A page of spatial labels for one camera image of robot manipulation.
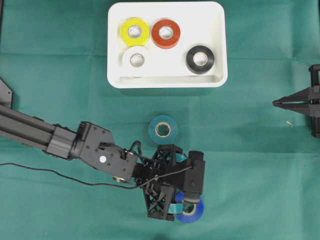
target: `white tape roll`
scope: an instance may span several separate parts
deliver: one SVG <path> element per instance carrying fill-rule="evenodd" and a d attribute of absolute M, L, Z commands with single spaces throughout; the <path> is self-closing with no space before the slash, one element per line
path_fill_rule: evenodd
<path fill-rule="evenodd" d="M 148 66 L 148 51 L 142 46 L 128 48 L 122 56 L 123 70 L 132 77 L 142 77 Z"/>

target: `green tablecloth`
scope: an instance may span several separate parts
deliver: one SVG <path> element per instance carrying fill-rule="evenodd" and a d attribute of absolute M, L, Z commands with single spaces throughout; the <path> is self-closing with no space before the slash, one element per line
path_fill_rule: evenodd
<path fill-rule="evenodd" d="M 0 77 L 13 107 L 76 130 L 91 121 L 116 144 L 156 146 L 148 123 L 165 114 L 177 144 L 205 153 L 205 212 L 194 224 L 146 217 L 141 190 L 88 187 L 51 173 L 0 168 L 1 239 L 320 238 L 319 140 L 308 119 L 272 101 L 310 85 L 319 63 L 317 0 L 220 0 L 229 78 L 210 89 L 116 89 L 106 80 L 108 0 L 5 0 Z M 55 169 L 88 182 L 110 176 L 0 138 L 0 162 Z"/>

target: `white tray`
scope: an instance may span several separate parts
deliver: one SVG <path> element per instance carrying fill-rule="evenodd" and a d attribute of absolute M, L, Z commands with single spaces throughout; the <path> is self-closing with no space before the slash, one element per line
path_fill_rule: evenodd
<path fill-rule="evenodd" d="M 122 67 L 128 49 L 120 36 L 122 24 L 132 17 L 150 27 L 160 19 L 175 21 L 181 30 L 179 43 L 171 49 L 157 47 L 150 36 L 144 46 L 149 64 L 144 76 L 132 77 Z M 204 45 L 215 56 L 213 67 L 196 75 L 186 66 L 186 55 L 196 45 Z M 228 78 L 225 11 L 217 2 L 119 2 L 108 11 L 107 80 L 115 88 L 214 88 Z"/>

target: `red tape roll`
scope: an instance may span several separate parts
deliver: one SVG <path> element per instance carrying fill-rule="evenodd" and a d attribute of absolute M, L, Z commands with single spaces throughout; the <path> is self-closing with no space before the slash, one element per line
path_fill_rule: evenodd
<path fill-rule="evenodd" d="M 172 36 L 168 38 L 163 38 L 160 35 L 160 31 L 167 30 L 169 32 L 172 31 Z M 151 35 L 155 45 L 162 49 L 171 49 L 180 39 L 180 27 L 178 24 L 169 19 L 163 19 L 158 21 L 152 28 Z"/>

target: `black wire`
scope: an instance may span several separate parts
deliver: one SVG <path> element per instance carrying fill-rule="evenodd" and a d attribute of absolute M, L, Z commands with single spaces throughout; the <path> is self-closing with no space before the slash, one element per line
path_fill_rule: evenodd
<path fill-rule="evenodd" d="M 132 187 L 127 187 L 127 189 L 136 189 L 136 188 L 140 188 L 140 187 L 143 187 L 144 185 L 147 185 L 149 184 L 150 182 L 154 181 L 154 180 L 157 180 L 157 179 L 160 179 L 160 178 L 164 178 L 164 177 L 167 177 L 167 176 L 171 176 L 171 175 L 175 175 L 175 174 L 179 174 L 179 173 L 182 173 L 188 169 L 191 169 L 192 166 L 188 166 L 188 167 L 185 167 L 181 170 L 178 170 L 178 171 L 173 171 L 173 172 L 170 172 L 170 173 L 166 173 L 166 174 L 163 174 L 163 175 L 160 175 L 160 176 L 155 176 L 153 178 L 151 178 L 150 180 L 146 181 L 145 183 L 142 183 L 140 185 L 137 185 L 137 186 L 132 186 Z"/>
<path fill-rule="evenodd" d="M 137 149 L 138 149 L 138 153 L 133 151 L 136 146 L 137 146 Z M 141 142 L 140 141 L 134 141 L 134 143 L 131 145 L 129 151 L 134 153 L 135 155 L 137 155 L 140 158 L 140 160 L 141 160 L 141 162 L 142 162 L 142 164 L 144 166 L 146 165 L 145 160 L 147 160 L 149 162 L 155 162 L 154 159 L 151 159 L 151 158 L 148 158 L 148 157 L 142 155 L 142 149 L 141 149 Z"/>
<path fill-rule="evenodd" d="M 115 187 L 115 188 L 120 188 L 120 189 L 136 189 L 136 188 L 140 188 L 140 187 L 143 187 L 144 185 L 147 185 L 148 183 L 152 182 L 153 180 L 156 180 L 156 179 L 159 179 L 159 178 L 164 178 L 164 177 L 167 177 L 167 176 L 170 176 L 170 175 L 174 175 L 174 174 L 179 174 L 179 173 L 182 173 L 182 172 L 192 168 L 192 166 L 189 166 L 189 167 L 186 167 L 186 168 L 181 169 L 179 171 L 174 171 L 174 172 L 170 172 L 170 173 L 167 173 L 167 174 L 164 174 L 164 175 L 156 176 L 156 177 L 151 178 L 150 180 L 146 181 L 143 184 L 132 186 L 132 187 L 127 187 L 127 186 L 121 186 L 121 185 L 110 184 L 110 183 L 88 183 L 88 182 L 76 179 L 74 177 L 63 175 L 63 174 L 61 174 L 61 173 L 59 173 L 59 172 L 57 172 L 55 170 L 52 170 L 52 169 L 34 168 L 34 167 L 29 167 L 29 166 L 13 163 L 13 162 L 0 163 L 0 166 L 6 166 L 6 165 L 12 165 L 12 166 L 16 166 L 16 167 L 20 167 L 20 168 L 24 168 L 24 169 L 29 169 L 29 170 L 34 170 L 34 171 L 51 172 L 51 173 L 54 173 L 54 174 L 56 174 L 56 175 L 58 175 L 60 177 L 63 177 L 63 178 L 66 178 L 66 179 L 69 179 L 69 180 L 72 180 L 72 181 L 75 181 L 75 182 L 78 182 L 80 184 L 84 184 L 84 185 L 87 185 L 87 186 L 90 186 L 90 187 L 108 186 L 108 187 Z"/>

